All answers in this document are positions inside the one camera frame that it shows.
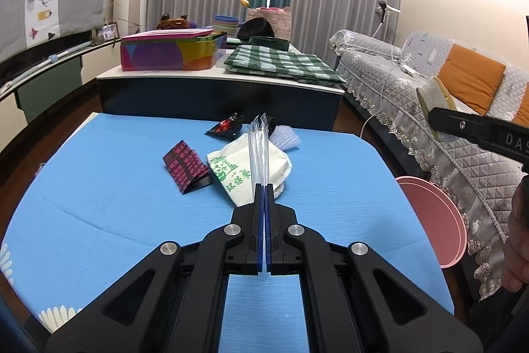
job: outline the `finger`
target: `finger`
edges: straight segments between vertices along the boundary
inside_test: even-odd
[[[504,266],[502,268],[502,286],[505,287],[508,291],[516,293],[522,288],[523,283],[518,280],[516,276]]]
[[[514,191],[511,201],[512,212],[516,218],[521,218],[524,213],[524,192],[522,190],[522,183],[518,185]]]
[[[514,216],[509,216],[509,241],[514,251],[529,262],[529,228]]]
[[[504,267],[507,267],[521,282],[529,283],[529,263],[514,251],[510,239],[503,246],[503,254]]]

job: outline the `orange pillow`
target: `orange pillow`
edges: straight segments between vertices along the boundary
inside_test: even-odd
[[[529,127],[529,84],[525,86],[525,94],[522,98],[522,103],[518,108],[518,112],[512,119],[512,122],[520,126]]]
[[[438,77],[448,92],[485,115],[503,78],[505,65],[454,44]]]

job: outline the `metal screw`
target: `metal screw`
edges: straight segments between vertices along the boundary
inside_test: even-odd
[[[224,233],[230,236],[239,235],[241,233],[241,227],[235,224],[226,225],[224,226]]]
[[[355,242],[351,245],[351,251],[358,256],[363,256],[369,251],[369,248],[363,242]]]
[[[303,235],[305,233],[305,228],[301,225],[292,225],[288,227],[288,233],[295,237]]]
[[[160,246],[162,254],[171,255],[175,254],[178,246],[174,242],[165,242]]]

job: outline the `blue tablecloth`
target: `blue tablecloth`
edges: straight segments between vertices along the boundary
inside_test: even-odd
[[[100,114],[50,159],[4,238],[10,278],[35,315],[86,306],[166,240],[200,241],[229,222],[218,181],[182,195],[162,157],[185,140],[205,161],[224,143],[208,121]],[[384,162],[354,135],[297,130],[278,202],[327,241],[363,241],[448,311],[453,304],[419,221]],[[297,276],[232,276],[220,351],[308,351]]]

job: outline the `power cord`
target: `power cord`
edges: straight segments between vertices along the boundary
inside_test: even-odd
[[[386,84],[389,80],[389,78],[391,77],[391,74],[393,73],[393,67],[395,66],[395,60],[393,59],[393,45],[391,46],[391,69],[389,70],[389,74],[388,76],[386,77],[386,80],[384,81],[384,84],[382,85],[382,89],[380,90],[380,108],[378,109],[377,112],[375,112],[370,118],[368,118],[363,126],[362,126],[362,129],[360,131],[360,139],[362,139],[362,135],[363,135],[363,131],[364,129],[366,128],[366,125],[369,123],[369,120],[371,120],[373,117],[377,116],[381,111],[382,111],[382,95],[384,94],[384,88],[386,87]]]

